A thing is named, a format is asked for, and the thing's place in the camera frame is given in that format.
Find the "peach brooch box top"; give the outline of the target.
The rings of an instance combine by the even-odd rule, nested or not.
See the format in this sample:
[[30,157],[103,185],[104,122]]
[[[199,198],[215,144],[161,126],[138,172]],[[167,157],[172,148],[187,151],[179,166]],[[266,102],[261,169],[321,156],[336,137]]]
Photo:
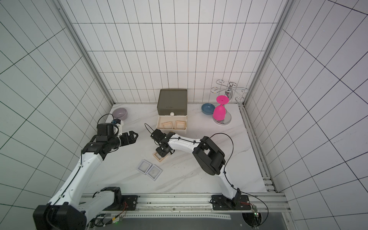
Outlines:
[[154,152],[153,153],[153,157],[158,161],[158,162],[162,162],[167,156],[165,155],[164,157],[162,157],[158,152]]

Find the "peach brooch box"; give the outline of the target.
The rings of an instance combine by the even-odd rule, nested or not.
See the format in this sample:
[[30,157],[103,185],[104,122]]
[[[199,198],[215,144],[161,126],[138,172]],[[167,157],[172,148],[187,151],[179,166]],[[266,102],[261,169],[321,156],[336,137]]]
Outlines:
[[175,122],[175,129],[185,130],[186,129],[186,121],[176,120],[176,122]]
[[163,122],[161,123],[161,126],[163,129],[173,129],[172,121]]
[[167,156],[165,155],[164,157],[162,157],[158,152],[154,152],[153,153],[153,157],[158,161],[158,162],[162,162]]

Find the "white brooch box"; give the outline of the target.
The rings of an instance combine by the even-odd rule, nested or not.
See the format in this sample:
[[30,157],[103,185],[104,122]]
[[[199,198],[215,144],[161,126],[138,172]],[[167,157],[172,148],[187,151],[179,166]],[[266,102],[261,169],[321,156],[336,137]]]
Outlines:
[[137,170],[142,174],[147,174],[148,170],[153,166],[153,164],[145,159],[143,159],[137,166]]
[[153,181],[156,181],[158,177],[162,174],[162,169],[160,169],[157,165],[152,165],[150,169],[146,172],[146,175],[151,178]]

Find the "three-tier drawer cabinet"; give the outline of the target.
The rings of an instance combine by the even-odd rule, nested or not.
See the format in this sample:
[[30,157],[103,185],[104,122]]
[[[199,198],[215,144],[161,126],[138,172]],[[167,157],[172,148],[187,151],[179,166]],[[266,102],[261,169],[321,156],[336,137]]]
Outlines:
[[[161,89],[157,103],[157,129],[163,132],[187,133],[187,89]],[[175,129],[176,120],[186,121],[186,129]],[[173,129],[163,129],[161,123],[172,121]]]

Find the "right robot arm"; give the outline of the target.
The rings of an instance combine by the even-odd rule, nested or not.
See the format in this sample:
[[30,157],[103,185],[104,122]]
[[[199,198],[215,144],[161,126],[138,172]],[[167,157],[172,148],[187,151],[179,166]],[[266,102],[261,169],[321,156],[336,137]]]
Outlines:
[[225,154],[210,137],[189,139],[174,132],[165,134],[159,129],[154,130],[150,137],[158,144],[156,152],[160,157],[173,154],[176,150],[191,153],[204,172],[217,178],[221,194],[211,196],[213,210],[252,210],[248,196],[242,195],[240,189],[228,181]]

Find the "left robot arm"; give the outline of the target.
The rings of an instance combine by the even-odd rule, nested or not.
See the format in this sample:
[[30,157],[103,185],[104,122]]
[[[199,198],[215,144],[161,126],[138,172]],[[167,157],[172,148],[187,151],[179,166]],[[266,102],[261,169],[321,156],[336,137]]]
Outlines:
[[121,124],[101,123],[97,134],[85,145],[74,170],[46,205],[33,212],[38,230],[84,230],[101,211],[128,208],[118,187],[106,187],[91,200],[81,204],[83,192],[107,154],[122,146],[134,144],[134,131],[123,132]]

